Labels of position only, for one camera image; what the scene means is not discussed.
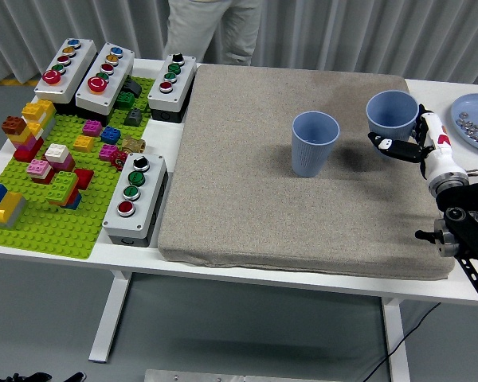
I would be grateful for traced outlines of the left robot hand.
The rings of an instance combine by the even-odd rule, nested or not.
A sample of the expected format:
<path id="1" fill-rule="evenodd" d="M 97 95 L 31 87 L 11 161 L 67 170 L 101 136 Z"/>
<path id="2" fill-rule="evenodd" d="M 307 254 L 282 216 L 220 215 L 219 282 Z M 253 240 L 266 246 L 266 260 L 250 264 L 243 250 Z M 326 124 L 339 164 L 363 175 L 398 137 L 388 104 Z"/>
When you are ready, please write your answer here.
<path id="1" fill-rule="evenodd" d="M 85 381 L 87 375 L 84 372 L 76 372 L 65 379 L 65 382 L 81 382 Z M 0 382 L 49 382 L 53 380 L 53 376 L 47 372 L 35 372 L 29 376 L 22 376 L 14 373 L 12 376 L 0 378 Z"/>

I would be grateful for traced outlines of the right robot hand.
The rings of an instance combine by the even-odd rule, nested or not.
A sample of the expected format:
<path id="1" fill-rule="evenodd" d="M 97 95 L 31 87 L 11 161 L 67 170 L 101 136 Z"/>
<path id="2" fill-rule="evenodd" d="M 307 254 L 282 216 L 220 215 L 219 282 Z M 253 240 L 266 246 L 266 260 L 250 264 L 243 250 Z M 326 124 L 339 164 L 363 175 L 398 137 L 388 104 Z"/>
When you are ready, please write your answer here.
<path id="1" fill-rule="evenodd" d="M 374 132 L 370 132 L 368 138 L 381 154 L 419 164 L 421 175 L 434 195 L 444 189 L 469 184 L 466 171 L 453 159 L 451 141 L 436 113 L 420 105 L 413 134 L 415 143 L 393 140 Z"/>

